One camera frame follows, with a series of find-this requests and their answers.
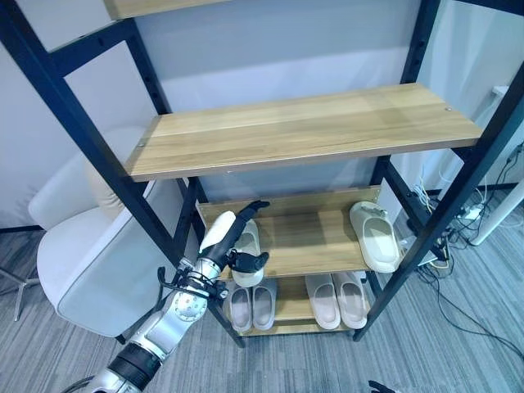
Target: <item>chair seat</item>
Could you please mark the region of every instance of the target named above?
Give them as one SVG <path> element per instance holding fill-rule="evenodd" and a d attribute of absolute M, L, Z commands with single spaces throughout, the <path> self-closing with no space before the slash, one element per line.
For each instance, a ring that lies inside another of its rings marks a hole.
<path fill-rule="evenodd" d="M 111 225 L 100 208 L 84 211 L 53 227 L 40 242 L 38 276 L 43 290 L 56 308 L 63 286 L 94 243 Z"/>

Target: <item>white chair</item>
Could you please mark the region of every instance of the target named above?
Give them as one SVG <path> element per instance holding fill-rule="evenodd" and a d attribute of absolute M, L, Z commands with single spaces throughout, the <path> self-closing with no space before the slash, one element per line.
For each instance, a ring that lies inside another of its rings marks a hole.
<path fill-rule="evenodd" d="M 125 160 L 144 129 L 128 127 L 105 139 Z M 174 180 L 152 181 L 143 193 L 171 235 L 182 196 Z M 80 153 L 62 167 L 29 204 L 34 220 L 47 230 L 38 247 L 40 282 L 56 312 L 92 332 L 116 337 L 156 303 L 156 270 L 172 264 L 127 209 L 111 220 L 98 206 Z M 193 231 L 186 255 L 198 250 Z"/>

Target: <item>wood grain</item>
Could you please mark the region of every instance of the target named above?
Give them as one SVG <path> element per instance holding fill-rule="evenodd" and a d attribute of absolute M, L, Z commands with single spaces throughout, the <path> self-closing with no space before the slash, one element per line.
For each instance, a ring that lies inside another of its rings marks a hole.
<path fill-rule="evenodd" d="M 258 330 L 252 328 L 248 332 L 239 333 L 240 336 L 273 336 L 275 334 L 298 334 L 298 333 L 323 333 L 323 332 L 344 332 L 349 331 L 343 323 L 333 330 L 322 329 L 315 321 L 298 321 L 298 322 L 284 322 L 275 323 L 269 330 Z"/>
<path fill-rule="evenodd" d="M 305 289 L 303 276 L 278 278 L 277 303 L 275 305 L 275 321 L 307 321 L 314 322 L 314 313 Z"/>
<path fill-rule="evenodd" d="M 300 211 L 282 215 L 286 206 L 293 205 L 293 198 L 302 204 Z M 349 209 L 357 201 L 375 201 L 377 198 L 376 187 L 361 187 L 265 199 L 271 205 L 255 218 L 260 249 L 269 253 L 265 277 L 368 269 L 350 225 Z M 230 202 L 219 204 L 217 209 L 213 204 L 201 204 L 200 210 L 209 227 L 219 212 L 233 210 L 236 213 L 245 205 L 246 202 Z M 233 279 L 231 270 L 226 268 L 220 279 Z"/>
<path fill-rule="evenodd" d="M 420 84 L 160 117 L 126 169 L 138 181 L 465 147 L 481 130 Z"/>
<path fill-rule="evenodd" d="M 367 186 L 352 187 L 333 192 L 310 192 L 293 196 L 262 198 L 263 201 L 268 201 L 270 205 L 260 209 L 256 217 L 300 215 L 322 210 L 348 210 L 355 202 L 376 202 L 379 194 L 380 186 Z M 200 211 L 206 224 L 210 226 L 224 211 L 231 210 L 237 213 L 250 202 L 252 200 L 205 203 L 200 205 Z"/>
<path fill-rule="evenodd" d="M 118 20 L 227 1 L 229 0 L 104 0 L 104 3 L 111 19 Z"/>

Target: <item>power strip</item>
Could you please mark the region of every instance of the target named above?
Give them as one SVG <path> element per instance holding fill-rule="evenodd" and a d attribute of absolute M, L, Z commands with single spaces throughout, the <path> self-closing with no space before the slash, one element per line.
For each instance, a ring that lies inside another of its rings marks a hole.
<path fill-rule="evenodd" d="M 469 219 L 470 221 L 476 221 L 480 216 L 484 206 L 482 204 L 469 206 L 464 209 L 464 212 L 457 215 L 459 219 Z"/>

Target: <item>white desk leg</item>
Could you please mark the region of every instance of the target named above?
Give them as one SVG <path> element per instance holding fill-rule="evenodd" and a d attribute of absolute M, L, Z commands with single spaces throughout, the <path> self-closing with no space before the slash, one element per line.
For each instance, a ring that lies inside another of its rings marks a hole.
<path fill-rule="evenodd" d="M 499 207 L 493 210 L 493 213 L 481 226 L 478 236 L 472 240 L 472 244 L 475 246 L 481 244 L 522 200 L 524 200 L 524 179 L 506 196 Z"/>

